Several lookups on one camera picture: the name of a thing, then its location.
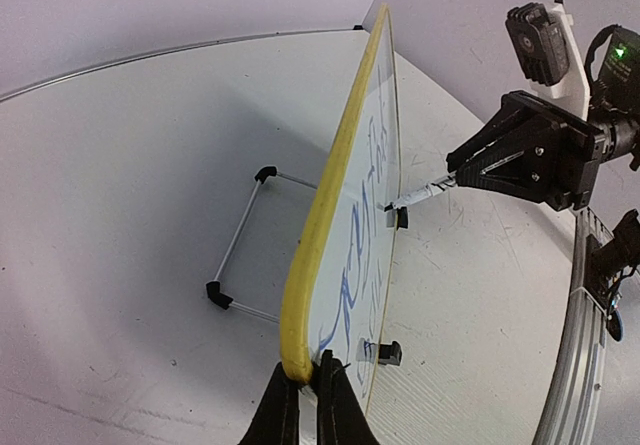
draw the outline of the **gray wall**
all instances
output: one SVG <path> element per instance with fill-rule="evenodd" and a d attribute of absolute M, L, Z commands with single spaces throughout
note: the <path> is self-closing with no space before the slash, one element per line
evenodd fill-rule
<path fill-rule="evenodd" d="M 380 2 L 388 2 L 393 17 L 396 49 L 447 89 L 482 120 L 498 109 L 500 96 L 527 88 L 504 27 L 510 8 L 529 1 L 552 0 L 375 0 L 365 20 L 371 26 Z M 576 39 L 584 54 L 604 26 L 620 23 L 640 30 L 639 0 L 565 0 L 574 14 Z M 629 159 L 601 168 L 592 207 L 609 225 L 640 207 L 640 176 Z M 610 342 L 605 393 L 593 443 L 640 442 L 640 287 L 628 284 L 621 306 L 626 339 Z"/>
<path fill-rule="evenodd" d="M 0 0 L 0 95 L 151 50 L 351 28 L 372 0 Z"/>

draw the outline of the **metal rod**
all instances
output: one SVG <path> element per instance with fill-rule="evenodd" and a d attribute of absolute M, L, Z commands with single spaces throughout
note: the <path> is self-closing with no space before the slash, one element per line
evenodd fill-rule
<path fill-rule="evenodd" d="M 300 185 L 304 185 L 305 187 L 313 188 L 317 190 L 318 187 L 311 182 L 307 182 L 306 180 L 302 180 L 301 178 L 294 177 L 292 175 L 287 175 L 286 173 L 278 172 L 277 175 L 280 178 L 284 178 L 285 180 L 289 180 L 291 182 L 299 183 Z"/>
<path fill-rule="evenodd" d="M 420 190 L 401 195 L 397 200 L 393 201 L 387 209 L 395 208 L 397 210 L 402 207 L 408 207 L 409 205 L 440 195 L 455 186 L 457 186 L 456 174 L 453 172 L 437 180 L 428 182 Z"/>
<path fill-rule="evenodd" d="M 229 304 L 229 307 L 235 308 L 244 313 L 248 313 L 249 315 L 253 315 L 254 317 L 262 318 L 263 320 L 267 320 L 273 323 L 280 323 L 280 319 L 274 315 L 269 313 L 265 313 L 256 308 L 248 307 L 247 305 L 243 305 L 242 303 L 238 303 L 235 300 Z"/>
<path fill-rule="evenodd" d="M 249 218 L 249 213 L 251 213 L 251 209 L 253 208 L 253 204 L 256 201 L 256 195 L 258 194 L 258 189 L 260 188 L 261 182 L 256 180 L 256 185 L 253 187 L 253 192 L 251 192 L 251 198 L 249 198 L 249 203 L 247 204 L 247 208 L 245 208 L 244 213 L 242 214 L 242 218 L 240 219 L 240 223 L 238 224 L 238 228 L 236 229 L 236 233 L 233 234 L 233 238 L 231 239 L 231 243 L 229 244 L 229 248 L 227 248 L 227 252 L 224 254 L 224 258 L 222 259 L 222 263 L 218 267 L 218 271 L 216 272 L 216 276 L 213 279 L 216 282 L 220 281 L 222 277 L 222 273 L 229 262 L 229 258 L 233 253 L 233 249 L 236 248 L 236 244 L 238 243 L 238 238 L 240 238 L 240 234 L 244 229 L 244 226 L 247 223 L 247 219 Z"/>

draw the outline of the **whiteboard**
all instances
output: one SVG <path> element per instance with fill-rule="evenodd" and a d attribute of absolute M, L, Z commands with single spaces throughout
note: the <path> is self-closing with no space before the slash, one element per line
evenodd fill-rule
<path fill-rule="evenodd" d="M 391 23 L 383 6 L 291 265 L 281 313 L 287 375 L 308 382 L 311 360 L 330 349 L 350 364 L 347 376 L 365 410 L 396 232 L 395 213 L 384 207 L 400 190 L 398 130 Z"/>

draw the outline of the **yellow frame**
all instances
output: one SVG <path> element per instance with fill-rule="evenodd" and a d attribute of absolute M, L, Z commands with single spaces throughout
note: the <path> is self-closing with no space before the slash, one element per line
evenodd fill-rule
<path fill-rule="evenodd" d="M 300 245 L 296 250 L 285 284 L 280 314 L 280 356 L 287 376 L 303 384 L 309 383 L 313 374 L 307 340 L 313 288 L 344 182 L 347 164 L 351 157 L 385 19 L 391 23 L 389 8 L 386 4 L 382 4 L 353 82 L 347 105 L 331 146 L 327 165 L 318 185 L 318 191 L 311 205 L 300 238 Z"/>

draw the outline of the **table surface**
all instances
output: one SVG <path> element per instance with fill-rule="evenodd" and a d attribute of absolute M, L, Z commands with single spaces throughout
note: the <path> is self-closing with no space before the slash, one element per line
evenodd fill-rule
<path fill-rule="evenodd" d="M 316 182 L 368 34 L 183 51 L 0 104 L 0 442 L 232 444 L 277 326 L 205 297 L 263 165 Z M 481 123 L 397 57 L 403 190 Z M 225 277 L 278 313 L 312 192 L 261 192 Z M 456 189 L 398 235 L 369 420 L 382 443 L 531 443 L 566 310 L 573 217 Z M 313 409 L 301 400 L 303 442 Z"/>

